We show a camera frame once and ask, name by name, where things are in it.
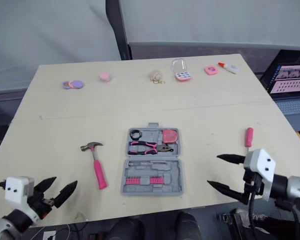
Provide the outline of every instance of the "laptop keyboard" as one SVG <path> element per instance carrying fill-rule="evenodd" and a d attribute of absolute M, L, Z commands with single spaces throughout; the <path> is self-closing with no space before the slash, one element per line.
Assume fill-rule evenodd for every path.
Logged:
<path fill-rule="evenodd" d="M 300 100 L 287 100 L 275 102 L 284 115 L 300 114 Z"/>

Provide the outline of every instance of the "laptop screen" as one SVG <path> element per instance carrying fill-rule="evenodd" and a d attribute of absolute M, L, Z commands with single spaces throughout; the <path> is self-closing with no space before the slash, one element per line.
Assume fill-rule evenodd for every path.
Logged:
<path fill-rule="evenodd" d="M 273 98 L 300 96 L 300 63 L 279 64 L 266 89 Z"/>

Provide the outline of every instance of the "hammer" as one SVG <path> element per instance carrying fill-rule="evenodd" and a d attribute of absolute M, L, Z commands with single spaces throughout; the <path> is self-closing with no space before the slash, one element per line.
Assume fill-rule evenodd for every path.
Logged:
<path fill-rule="evenodd" d="M 101 190 L 101 189 L 105 189 L 107 187 L 107 183 L 105 180 L 104 172 L 102 171 L 101 163 L 98 160 L 98 155 L 95 151 L 96 146 L 103 146 L 103 144 L 100 142 L 93 141 L 93 142 L 89 142 L 87 145 L 81 146 L 80 149 L 83 152 L 87 149 L 91 150 L 92 156 L 94 159 L 94 161 L 93 161 L 94 172 L 95 172 L 96 178 L 98 180 L 99 189 Z"/>

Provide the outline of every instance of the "hammer head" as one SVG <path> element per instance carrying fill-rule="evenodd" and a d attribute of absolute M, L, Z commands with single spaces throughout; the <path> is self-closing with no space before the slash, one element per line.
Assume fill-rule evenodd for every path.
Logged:
<path fill-rule="evenodd" d="M 100 142 L 92 141 L 92 142 L 89 142 L 87 145 L 81 146 L 80 149 L 81 149 L 81 151 L 85 151 L 87 149 L 93 149 L 96 146 L 103 146 L 103 144 Z"/>

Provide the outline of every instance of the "laptop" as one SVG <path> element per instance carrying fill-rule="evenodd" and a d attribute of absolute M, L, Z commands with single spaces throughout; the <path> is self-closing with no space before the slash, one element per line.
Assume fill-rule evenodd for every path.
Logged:
<path fill-rule="evenodd" d="M 300 131 L 300 63 L 279 64 L 266 88 L 296 132 Z"/>

